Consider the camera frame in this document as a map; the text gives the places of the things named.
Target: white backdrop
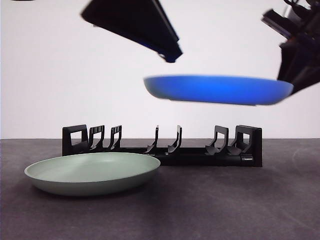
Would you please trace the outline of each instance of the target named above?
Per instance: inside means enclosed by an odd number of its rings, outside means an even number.
[[[285,39],[263,24],[281,0],[161,0],[184,54],[152,50],[80,17],[88,0],[1,1],[1,138],[61,138],[64,126],[123,125],[124,138],[211,138],[213,126],[261,127],[264,138],[319,138],[320,84],[271,106],[157,99],[143,77],[275,79]]]

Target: black dish rack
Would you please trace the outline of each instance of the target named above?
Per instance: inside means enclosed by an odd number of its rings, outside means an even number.
[[[81,132],[81,142],[72,144],[71,134]],[[214,127],[214,139],[204,147],[181,147],[182,127],[177,126],[176,139],[168,147],[158,147],[159,126],[155,129],[155,139],[147,147],[121,147],[122,126],[111,128],[110,144],[103,146],[105,138],[105,126],[95,126],[89,129],[87,126],[76,125],[62,128],[62,155],[75,155],[85,153],[136,153],[153,156],[160,160],[161,165],[209,165],[209,166],[242,166],[262,167],[262,129],[259,127],[237,125],[235,127],[235,139],[229,145],[229,129],[216,125]],[[100,140],[94,145],[94,134],[101,133]],[[224,135],[221,147],[216,147],[218,133]],[[249,135],[248,142],[244,134]]]

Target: gray tabletop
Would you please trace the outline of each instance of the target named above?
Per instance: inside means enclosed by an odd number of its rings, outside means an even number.
[[[60,155],[59,139],[1,141],[2,240],[320,239],[320,139],[265,139],[262,168],[161,166],[140,187],[97,197],[31,185],[24,168]]]

